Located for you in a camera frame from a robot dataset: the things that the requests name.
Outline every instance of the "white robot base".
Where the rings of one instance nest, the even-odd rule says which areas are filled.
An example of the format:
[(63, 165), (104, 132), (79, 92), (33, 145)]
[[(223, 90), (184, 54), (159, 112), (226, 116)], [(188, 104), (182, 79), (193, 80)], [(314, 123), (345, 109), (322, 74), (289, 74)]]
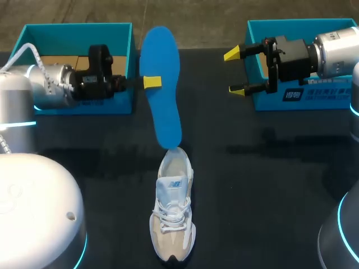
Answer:
[(73, 176), (34, 154), (0, 155), (0, 268), (80, 269), (84, 204)]

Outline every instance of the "new balance logo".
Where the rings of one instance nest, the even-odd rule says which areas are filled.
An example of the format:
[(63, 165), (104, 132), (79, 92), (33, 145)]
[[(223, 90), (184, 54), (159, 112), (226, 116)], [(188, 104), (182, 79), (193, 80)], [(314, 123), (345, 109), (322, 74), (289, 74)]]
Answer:
[(181, 186), (181, 181), (171, 181), (168, 185), (169, 188), (178, 188)]

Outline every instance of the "blue box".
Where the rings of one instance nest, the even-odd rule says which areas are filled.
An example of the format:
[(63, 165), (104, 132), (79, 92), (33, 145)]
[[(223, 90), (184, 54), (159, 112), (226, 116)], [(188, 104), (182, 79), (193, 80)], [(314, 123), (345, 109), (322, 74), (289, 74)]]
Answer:
[[(311, 44), (318, 34), (357, 26), (351, 18), (304, 19), (304, 20), (258, 20), (248, 21), (245, 44), (261, 42), (265, 37), (284, 35), (288, 40), (304, 39)], [(249, 83), (262, 83), (264, 75), (260, 56), (245, 59)], [(299, 110), (299, 109), (348, 109), (351, 98), (352, 76), (332, 79), (331, 83), (320, 83), (317, 75), (308, 78), (311, 84), (300, 86), (298, 81), (278, 81), (278, 92), (253, 95), (256, 110)]]
[[(106, 44), (112, 56), (126, 56), (127, 78), (136, 72), (136, 47), (132, 24), (28, 24), (25, 25), (11, 57), (25, 43), (36, 46), (40, 56), (87, 56), (91, 45)], [(31, 51), (26, 51), (16, 65), (36, 64)], [(134, 90), (115, 93), (107, 100), (83, 101), (71, 109), (36, 111), (43, 115), (130, 114)]]

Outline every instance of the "concrete floor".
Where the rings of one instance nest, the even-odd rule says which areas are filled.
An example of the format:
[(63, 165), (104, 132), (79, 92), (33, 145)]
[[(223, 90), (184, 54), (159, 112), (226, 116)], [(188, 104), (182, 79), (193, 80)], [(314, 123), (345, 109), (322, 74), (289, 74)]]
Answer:
[(359, 22), (359, 0), (0, 0), (0, 51), (13, 48), (25, 24), (132, 22), (138, 48), (164, 25), (179, 48), (217, 48), (243, 41), (247, 20), (314, 17)]

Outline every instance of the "shoelace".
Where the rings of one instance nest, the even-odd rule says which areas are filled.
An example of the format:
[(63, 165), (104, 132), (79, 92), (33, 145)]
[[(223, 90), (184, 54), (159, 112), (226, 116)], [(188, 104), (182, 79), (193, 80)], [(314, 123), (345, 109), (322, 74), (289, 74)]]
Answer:
[[(184, 230), (187, 225), (185, 223), (185, 213), (191, 206), (191, 198), (186, 198), (186, 203), (184, 206), (178, 204), (178, 202), (170, 202), (164, 207), (161, 202), (156, 199), (156, 203), (158, 205), (159, 211), (153, 210), (153, 213), (160, 219), (160, 230), (161, 232), (165, 231), (180, 231)], [(169, 210), (172, 206), (178, 206), (181, 211), (176, 212), (173, 210)]]

